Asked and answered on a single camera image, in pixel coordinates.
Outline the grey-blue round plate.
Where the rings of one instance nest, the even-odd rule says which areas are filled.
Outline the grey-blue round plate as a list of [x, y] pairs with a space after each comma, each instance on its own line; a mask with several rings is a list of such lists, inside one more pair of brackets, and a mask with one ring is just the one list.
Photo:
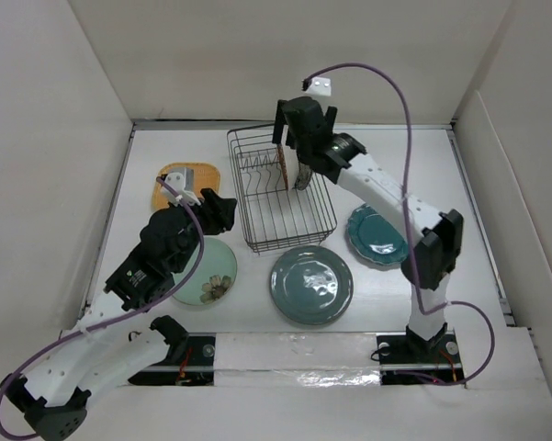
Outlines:
[[323, 326], [337, 321], [349, 307], [354, 279], [335, 252], [316, 245], [292, 248], [271, 269], [271, 299], [295, 323]]

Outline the blue floral white plate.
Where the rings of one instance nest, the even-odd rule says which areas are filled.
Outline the blue floral white plate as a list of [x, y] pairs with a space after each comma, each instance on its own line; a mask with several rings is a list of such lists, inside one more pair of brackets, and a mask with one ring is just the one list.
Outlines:
[[310, 183], [312, 178], [312, 169], [309, 165], [306, 165], [300, 161], [298, 157], [295, 158], [294, 162], [294, 174], [293, 174], [293, 184], [296, 190], [304, 190]]

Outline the orange woven plate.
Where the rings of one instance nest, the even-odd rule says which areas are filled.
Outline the orange woven plate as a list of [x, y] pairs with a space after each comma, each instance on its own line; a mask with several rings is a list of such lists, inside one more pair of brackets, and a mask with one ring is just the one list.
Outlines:
[[[167, 175], [178, 171], [180, 168], [189, 168], [194, 172], [194, 191], [197, 197], [201, 197], [202, 188], [212, 188], [216, 193], [220, 192], [220, 171], [217, 167], [208, 163], [189, 162], [171, 163], [164, 166], [158, 176]], [[168, 206], [168, 199], [162, 194], [161, 185], [154, 183], [152, 192], [152, 210], [157, 211]]]

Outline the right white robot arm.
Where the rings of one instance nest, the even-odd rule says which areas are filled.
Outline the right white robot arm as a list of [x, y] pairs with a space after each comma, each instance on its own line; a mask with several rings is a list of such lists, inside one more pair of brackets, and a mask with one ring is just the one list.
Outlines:
[[335, 118], [335, 107], [323, 110], [308, 96], [280, 100], [273, 141], [290, 147], [301, 167], [360, 198], [404, 238], [409, 252], [400, 270], [411, 283], [406, 350], [413, 359], [426, 361], [438, 352], [447, 329], [446, 287], [461, 252], [463, 216], [410, 195], [360, 141], [334, 132]]

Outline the teal scalloped plate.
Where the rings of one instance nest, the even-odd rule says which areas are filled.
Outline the teal scalloped plate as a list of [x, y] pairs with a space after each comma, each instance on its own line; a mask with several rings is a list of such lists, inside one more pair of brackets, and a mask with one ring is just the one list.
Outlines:
[[345, 233], [354, 251], [374, 265], [399, 266], [408, 256], [405, 239], [367, 204], [353, 210]]

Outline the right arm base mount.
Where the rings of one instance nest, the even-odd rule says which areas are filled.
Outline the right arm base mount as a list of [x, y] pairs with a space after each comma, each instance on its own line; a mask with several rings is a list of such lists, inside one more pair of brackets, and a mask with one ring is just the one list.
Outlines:
[[416, 352], [405, 334], [382, 334], [370, 359], [381, 369], [383, 385], [452, 384], [464, 378], [456, 336], [445, 334], [430, 352]]

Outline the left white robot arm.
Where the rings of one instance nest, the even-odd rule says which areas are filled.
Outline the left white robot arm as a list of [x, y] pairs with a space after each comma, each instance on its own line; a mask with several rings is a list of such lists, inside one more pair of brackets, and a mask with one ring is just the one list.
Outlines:
[[[204, 188], [199, 202], [183, 200], [154, 212], [138, 244], [107, 279], [103, 292], [59, 340], [24, 361], [0, 384], [0, 411], [9, 400], [32, 428], [28, 440], [64, 440], [84, 422], [102, 392], [158, 362], [176, 364], [188, 352], [188, 331], [169, 315], [148, 318], [146, 328], [117, 351], [141, 316], [171, 298], [190, 279], [207, 251], [206, 241], [232, 229], [236, 198]], [[3, 426], [0, 435], [16, 439]]]

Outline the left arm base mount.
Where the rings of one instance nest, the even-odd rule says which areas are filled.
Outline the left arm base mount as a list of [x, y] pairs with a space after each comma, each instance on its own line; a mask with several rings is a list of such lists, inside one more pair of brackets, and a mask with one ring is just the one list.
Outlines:
[[189, 333], [174, 318], [156, 318], [150, 326], [168, 346], [165, 358], [128, 379], [132, 386], [206, 387], [214, 385], [217, 335]]

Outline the orange rimmed petal plate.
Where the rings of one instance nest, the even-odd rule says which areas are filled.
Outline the orange rimmed petal plate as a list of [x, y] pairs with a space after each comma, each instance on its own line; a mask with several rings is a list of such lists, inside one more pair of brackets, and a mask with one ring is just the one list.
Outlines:
[[280, 165], [281, 174], [282, 174], [283, 181], [284, 181], [284, 188], [285, 188], [285, 190], [289, 190], [285, 149], [281, 144], [278, 144], [277, 147], [276, 147], [276, 151], [277, 151], [278, 163]]

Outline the light green flower plate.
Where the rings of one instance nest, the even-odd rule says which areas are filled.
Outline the light green flower plate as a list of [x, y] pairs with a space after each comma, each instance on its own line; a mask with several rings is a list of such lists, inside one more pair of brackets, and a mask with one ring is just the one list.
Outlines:
[[223, 298], [234, 285], [237, 260], [223, 241], [206, 237], [205, 250], [197, 270], [174, 295], [176, 301], [190, 306], [204, 306]]

